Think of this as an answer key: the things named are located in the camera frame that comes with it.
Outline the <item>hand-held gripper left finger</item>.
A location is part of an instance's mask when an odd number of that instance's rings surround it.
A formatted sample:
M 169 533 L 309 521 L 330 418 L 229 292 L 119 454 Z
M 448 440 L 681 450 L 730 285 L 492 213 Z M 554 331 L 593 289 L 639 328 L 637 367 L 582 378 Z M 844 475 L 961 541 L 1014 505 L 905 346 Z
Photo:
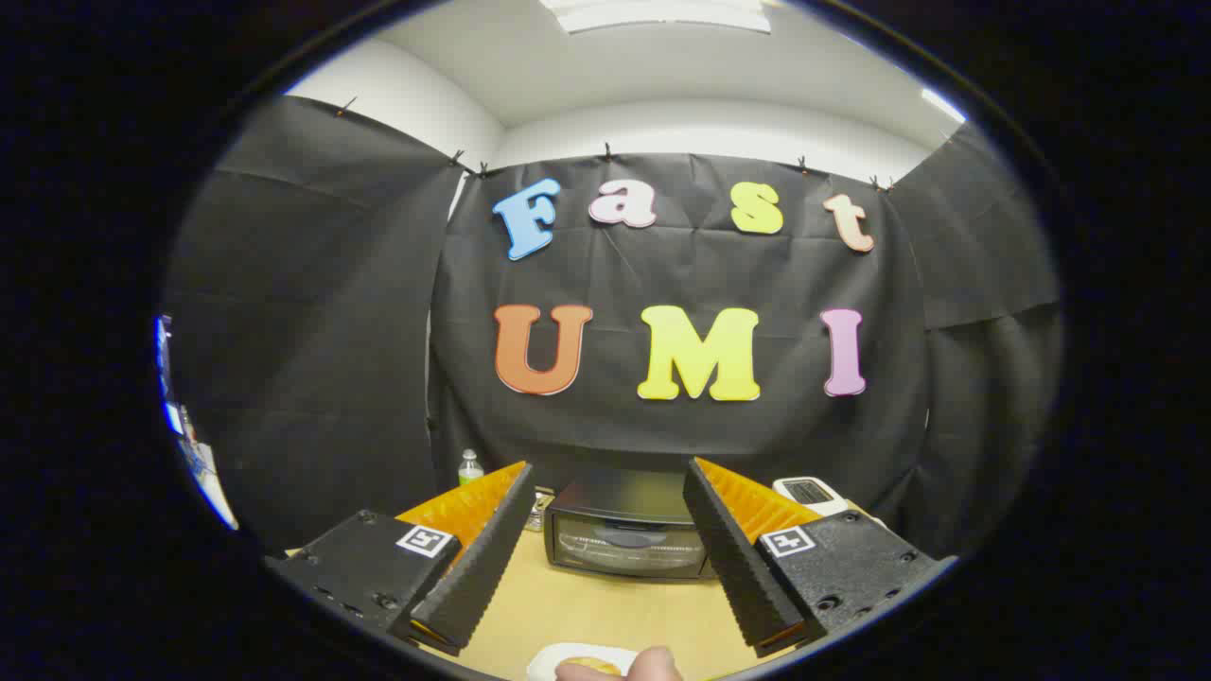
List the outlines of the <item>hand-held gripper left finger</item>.
M 268 568 L 356 628 L 458 656 L 520 540 L 533 473 L 520 462 L 406 513 L 360 510 Z

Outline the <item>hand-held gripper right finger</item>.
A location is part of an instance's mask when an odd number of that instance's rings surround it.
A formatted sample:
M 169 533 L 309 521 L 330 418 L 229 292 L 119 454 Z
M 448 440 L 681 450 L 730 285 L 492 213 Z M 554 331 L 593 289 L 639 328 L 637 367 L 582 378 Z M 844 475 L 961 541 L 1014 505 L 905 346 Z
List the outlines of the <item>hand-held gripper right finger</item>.
M 683 498 L 756 656 L 836 643 L 955 567 L 846 500 L 823 515 L 702 458 L 688 464 Z

